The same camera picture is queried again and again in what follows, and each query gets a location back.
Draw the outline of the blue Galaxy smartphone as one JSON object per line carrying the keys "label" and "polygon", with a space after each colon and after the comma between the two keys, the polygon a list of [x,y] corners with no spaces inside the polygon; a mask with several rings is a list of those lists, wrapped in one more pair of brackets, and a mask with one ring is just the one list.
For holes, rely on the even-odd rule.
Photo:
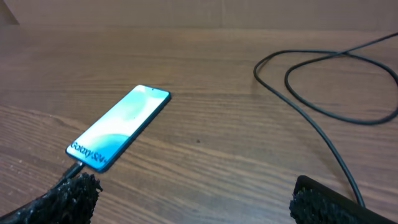
{"label": "blue Galaxy smartphone", "polygon": [[65,150],[97,172],[105,172],[171,100],[167,90],[137,85],[80,134]]}

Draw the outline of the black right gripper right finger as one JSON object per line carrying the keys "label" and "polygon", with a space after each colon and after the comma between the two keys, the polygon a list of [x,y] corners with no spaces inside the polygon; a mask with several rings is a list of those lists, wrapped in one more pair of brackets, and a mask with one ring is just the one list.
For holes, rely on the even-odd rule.
{"label": "black right gripper right finger", "polygon": [[306,175],[297,178],[289,210],[297,224],[397,224]]}

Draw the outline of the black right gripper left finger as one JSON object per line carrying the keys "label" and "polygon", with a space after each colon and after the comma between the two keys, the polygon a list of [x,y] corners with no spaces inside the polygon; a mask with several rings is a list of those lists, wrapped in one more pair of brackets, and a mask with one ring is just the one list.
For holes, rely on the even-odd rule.
{"label": "black right gripper left finger", "polygon": [[90,224],[103,188],[86,172],[1,217],[1,224]]}

